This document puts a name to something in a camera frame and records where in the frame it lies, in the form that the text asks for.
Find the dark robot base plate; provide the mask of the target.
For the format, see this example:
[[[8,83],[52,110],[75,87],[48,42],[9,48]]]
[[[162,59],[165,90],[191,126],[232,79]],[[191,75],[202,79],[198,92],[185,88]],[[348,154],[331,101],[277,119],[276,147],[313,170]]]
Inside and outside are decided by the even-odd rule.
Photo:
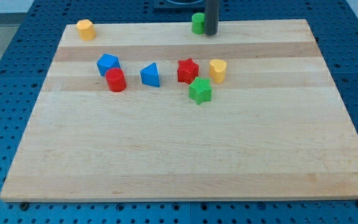
[[[204,9],[205,0],[151,0],[154,10]]]

